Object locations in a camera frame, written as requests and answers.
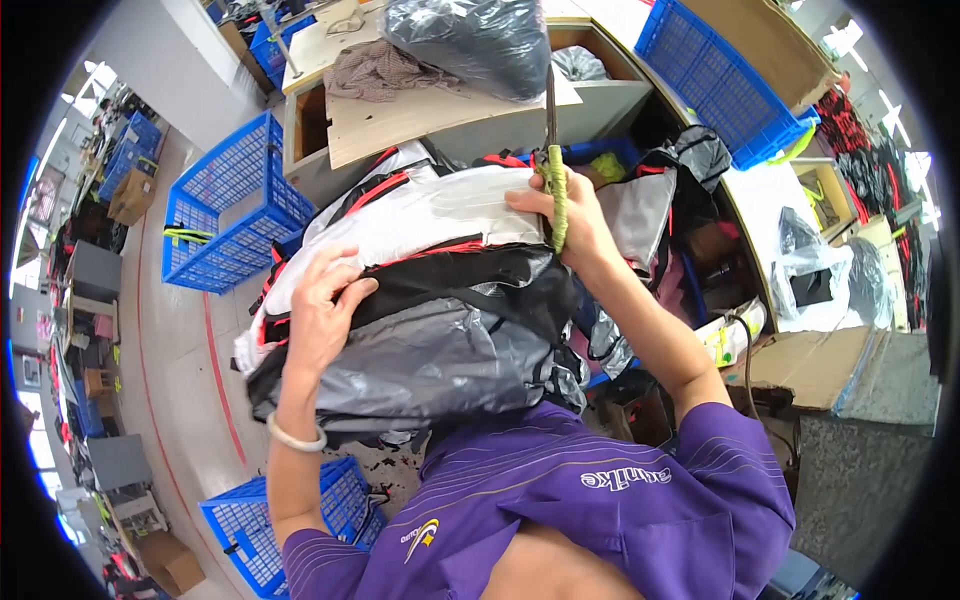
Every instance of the black cable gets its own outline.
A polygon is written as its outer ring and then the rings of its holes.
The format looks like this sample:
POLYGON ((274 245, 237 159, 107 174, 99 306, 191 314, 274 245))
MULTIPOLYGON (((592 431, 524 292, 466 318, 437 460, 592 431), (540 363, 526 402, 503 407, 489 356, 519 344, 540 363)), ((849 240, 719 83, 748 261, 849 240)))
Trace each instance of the black cable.
MULTIPOLYGON (((760 424, 763 425, 763 429, 767 432, 767 435, 772 435, 773 437, 777 438, 778 440, 786 444, 786 448, 790 451, 790 463, 788 463, 787 466, 794 467, 800 461, 800 457, 797 455, 796 447, 792 445, 790 442, 788 442, 786 438, 784 438, 781 434, 777 433, 776 431, 768 427, 767 423, 763 422, 763 420, 760 418, 760 414, 756 411, 756 404, 754 403, 754 385, 750 379, 750 363, 751 363, 751 359, 753 358, 753 346, 754 346, 754 338, 753 338, 753 334, 750 331, 750 326, 747 324, 746 320, 744 320, 743 317, 741 317, 740 315, 731 313, 729 316, 733 317, 734 319, 737 319, 740 322, 740 324, 743 325, 743 328, 746 329, 747 331, 747 362, 744 365, 743 377, 744 379, 746 379, 746 383, 747 383, 747 401, 749 404, 748 408, 750 410, 750 417, 752 419, 756 419, 760 421, 760 424)), ((794 435, 794 441, 795 441, 794 443, 796 443, 796 438, 797 438, 796 423, 794 423, 794 426, 793 426, 793 435, 794 435)))

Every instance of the metal pole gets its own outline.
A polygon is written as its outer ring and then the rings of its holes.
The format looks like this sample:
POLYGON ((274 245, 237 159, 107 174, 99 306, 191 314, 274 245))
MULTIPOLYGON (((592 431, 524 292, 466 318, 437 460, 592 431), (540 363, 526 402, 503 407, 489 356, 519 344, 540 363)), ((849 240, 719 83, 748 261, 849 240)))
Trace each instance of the metal pole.
POLYGON ((276 40, 276 45, 280 49, 280 54, 283 55, 287 61, 287 64, 293 70, 294 79, 300 75, 303 75, 303 71, 300 71, 294 64, 293 59, 290 58, 290 51, 287 50, 287 45, 283 43, 283 37, 280 35, 281 31, 276 26, 276 22, 274 21, 273 10, 267 6, 267 3, 264 0, 257 0, 256 4, 260 9, 260 16, 263 17, 263 22, 267 24, 267 29, 270 30, 270 35, 276 40))

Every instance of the bracelet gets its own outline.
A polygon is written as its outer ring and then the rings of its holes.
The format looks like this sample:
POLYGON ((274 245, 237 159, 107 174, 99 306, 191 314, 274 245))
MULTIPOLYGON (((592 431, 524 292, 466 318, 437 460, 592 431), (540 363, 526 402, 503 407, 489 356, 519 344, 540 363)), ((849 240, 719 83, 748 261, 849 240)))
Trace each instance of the bracelet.
POLYGON ((326 448, 326 433, 319 425, 316 425, 317 441, 304 442, 303 440, 298 440, 286 431, 280 429, 280 426, 276 424, 275 415, 276 411, 267 417, 267 427, 270 429, 270 435, 274 436, 278 442, 281 442, 283 445, 290 446, 295 450, 299 450, 300 452, 320 452, 326 448))

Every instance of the plastic bag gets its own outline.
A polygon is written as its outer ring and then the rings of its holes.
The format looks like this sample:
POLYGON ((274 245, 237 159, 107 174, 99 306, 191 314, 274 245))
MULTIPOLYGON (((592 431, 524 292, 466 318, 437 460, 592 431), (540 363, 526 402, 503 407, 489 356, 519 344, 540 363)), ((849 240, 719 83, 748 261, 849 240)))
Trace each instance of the plastic bag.
POLYGON ((883 269, 880 251, 869 240, 851 238, 846 244, 853 250, 850 268, 850 308, 864 323, 886 329, 894 319, 897 290, 883 269))
POLYGON ((538 101, 550 40, 539 0, 390 0, 381 34, 494 96, 538 101))
POLYGON ((826 244, 824 236, 814 231, 810 223, 804 221, 797 211, 785 206, 780 213, 780 252, 784 255, 807 246, 826 244))
POLYGON ((847 314, 850 306, 850 267, 853 250, 849 246, 834 248, 816 244, 794 250, 774 263, 770 288, 774 309, 784 319, 804 319, 803 328, 813 331, 832 331, 847 314), (831 300, 797 307, 790 279, 830 269, 831 300))
POLYGON ((610 78, 603 62, 583 46, 561 48, 553 53, 551 60, 572 82, 601 82, 610 78))

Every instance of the worker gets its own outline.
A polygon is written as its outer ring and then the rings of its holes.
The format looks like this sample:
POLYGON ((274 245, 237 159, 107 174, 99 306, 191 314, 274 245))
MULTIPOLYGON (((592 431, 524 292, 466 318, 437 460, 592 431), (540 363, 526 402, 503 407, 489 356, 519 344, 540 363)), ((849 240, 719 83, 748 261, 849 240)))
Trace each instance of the worker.
MULTIPOLYGON (((570 170, 561 260, 673 398, 676 456, 593 435, 564 408, 464 425, 432 444, 420 488, 370 554, 329 535, 317 485, 321 374, 376 290, 322 252, 293 296, 272 422, 267 496, 291 598, 756 598, 795 527, 763 426, 733 409, 719 371, 620 256, 589 180, 570 170), (335 295, 343 291, 334 302, 335 295)), ((553 199, 508 192, 551 218, 553 199)))

